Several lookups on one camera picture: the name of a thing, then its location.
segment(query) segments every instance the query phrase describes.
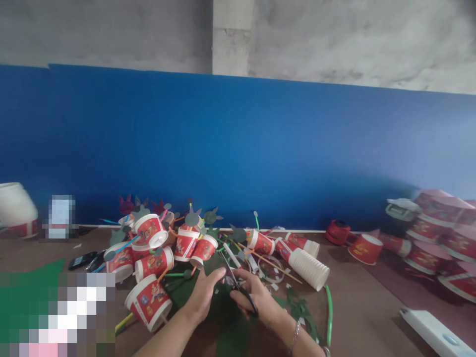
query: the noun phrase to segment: bracelet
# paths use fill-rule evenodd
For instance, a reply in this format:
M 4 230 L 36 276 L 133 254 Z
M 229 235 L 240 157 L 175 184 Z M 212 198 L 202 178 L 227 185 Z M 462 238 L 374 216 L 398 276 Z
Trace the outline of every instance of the bracelet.
M 294 347 L 294 344 L 296 343 L 296 341 L 298 339 L 299 325 L 300 325 L 299 321 L 296 321 L 296 330 L 294 331 L 294 338 L 293 338 L 293 342 L 291 343 L 291 347 L 289 347 L 288 356 L 293 355 L 293 347 Z

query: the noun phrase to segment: white power strip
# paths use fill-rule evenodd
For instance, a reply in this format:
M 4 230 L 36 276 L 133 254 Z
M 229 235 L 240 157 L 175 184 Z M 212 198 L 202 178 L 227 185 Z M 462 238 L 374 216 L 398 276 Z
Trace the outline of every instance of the white power strip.
M 401 309 L 400 315 L 441 357 L 476 357 L 476 353 L 428 311 Z

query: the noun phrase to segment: person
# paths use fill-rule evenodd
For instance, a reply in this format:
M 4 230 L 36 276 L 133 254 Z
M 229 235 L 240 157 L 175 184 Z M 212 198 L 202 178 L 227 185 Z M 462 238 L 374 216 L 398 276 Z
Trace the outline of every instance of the person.
M 207 317 L 215 284 L 224 278 L 225 273 L 225 268 L 219 268 L 206 276 L 202 269 L 186 304 L 134 357 L 181 356 L 193 331 Z M 243 287 L 249 292 L 258 309 L 259 320 L 278 335 L 294 357 L 326 356 L 304 329 L 298 329 L 298 322 L 274 301 L 256 275 L 243 269 L 234 269 L 233 274 L 237 279 L 246 281 Z M 249 319 L 249 312 L 253 309 L 248 299 L 235 290 L 230 292 L 230 297 Z

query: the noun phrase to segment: hand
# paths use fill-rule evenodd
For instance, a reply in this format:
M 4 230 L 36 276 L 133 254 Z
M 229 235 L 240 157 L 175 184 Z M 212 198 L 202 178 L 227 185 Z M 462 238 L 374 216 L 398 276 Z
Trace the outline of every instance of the hand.
M 197 326 L 205 320 L 210 311 L 215 284 L 225 276 L 225 273 L 225 268 L 219 268 L 206 276 L 205 269 L 200 270 L 192 295 L 182 308 L 191 323 Z
M 272 329 L 284 313 L 284 310 L 273 299 L 271 294 L 266 290 L 261 280 L 256 275 L 243 269 L 234 269 L 234 276 L 246 280 L 242 287 L 249 292 L 256 308 L 258 309 L 258 318 L 264 325 Z M 253 311 L 253 307 L 248 299 L 239 291 L 233 290 L 230 296 L 238 304 L 241 311 L 249 318 L 249 311 Z

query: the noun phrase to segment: white plastic cup stack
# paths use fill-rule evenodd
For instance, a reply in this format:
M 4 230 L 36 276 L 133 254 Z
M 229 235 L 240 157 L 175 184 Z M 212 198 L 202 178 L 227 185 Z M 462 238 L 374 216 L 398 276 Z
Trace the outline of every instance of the white plastic cup stack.
M 18 182 L 0 184 L 0 221 L 7 227 L 28 225 L 38 219 L 38 210 Z
M 322 289 L 330 272 L 327 266 L 301 248 L 291 253 L 289 265 L 317 291 Z

